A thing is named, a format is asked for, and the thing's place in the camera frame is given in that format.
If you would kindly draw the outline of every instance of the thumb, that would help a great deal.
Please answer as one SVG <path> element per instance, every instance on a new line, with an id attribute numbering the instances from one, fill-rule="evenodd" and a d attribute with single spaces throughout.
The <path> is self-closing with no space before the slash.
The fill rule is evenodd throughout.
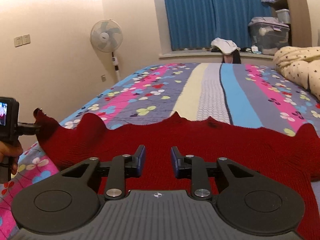
<path id="1" fill-rule="evenodd" d="M 2 162 L 4 156 L 19 157 L 23 153 L 22 146 L 19 141 L 14 145 L 0 141 L 0 162 Z"/>

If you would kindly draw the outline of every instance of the window sill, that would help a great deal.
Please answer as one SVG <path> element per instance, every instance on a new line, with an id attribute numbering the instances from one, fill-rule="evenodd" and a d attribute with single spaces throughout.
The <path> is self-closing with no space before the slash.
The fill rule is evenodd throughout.
<path id="1" fill-rule="evenodd" d="M 221 57 L 223 54 L 220 52 L 208 52 L 201 50 L 176 50 L 171 51 L 165 54 L 159 54 L 159 58 L 175 58 L 175 57 Z M 241 57 L 248 58 L 265 58 L 265 59 L 273 59 L 271 55 L 263 55 L 263 54 L 253 54 L 240 52 Z"/>

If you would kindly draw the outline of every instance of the camera screen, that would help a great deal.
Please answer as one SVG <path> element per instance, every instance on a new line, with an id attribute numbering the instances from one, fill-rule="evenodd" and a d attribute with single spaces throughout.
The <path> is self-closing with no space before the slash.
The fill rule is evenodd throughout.
<path id="1" fill-rule="evenodd" d="M 7 117 L 7 104 L 0 102 L 0 125 L 5 125 L 5 120 Z"/>

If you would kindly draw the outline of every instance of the light switch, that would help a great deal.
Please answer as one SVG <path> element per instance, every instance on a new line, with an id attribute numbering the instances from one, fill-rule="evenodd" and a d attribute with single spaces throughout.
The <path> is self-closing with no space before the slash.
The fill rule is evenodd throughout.
<path id="1" fill-rule="evenodd" d="M 14 46 L 15 47 L 21 46 L 22 44 L 23 44 L 22 43 L 22 36 L 14 38 Z"/>
<path id="2" fill-rule="evenodd" d="M 23 45 L 24 45 L 24 44 L 28 44 L 28 43 L 30 43 L 30 42 L 31 42 L 31 40 L 30 40 L 30 34 L 23 35 L 23 37 L 22 37 L 22 43 L 23 43 Z"/>

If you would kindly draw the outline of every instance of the beige quilt with stars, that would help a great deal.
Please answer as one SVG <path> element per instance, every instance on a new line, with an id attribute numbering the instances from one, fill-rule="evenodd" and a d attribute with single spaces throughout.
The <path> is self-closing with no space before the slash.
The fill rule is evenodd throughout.
<path id="1" fill-rule="evenodd" d="M 283 47 L 274 56 L 276 70 L 320 100 L 320 47 Z"/>

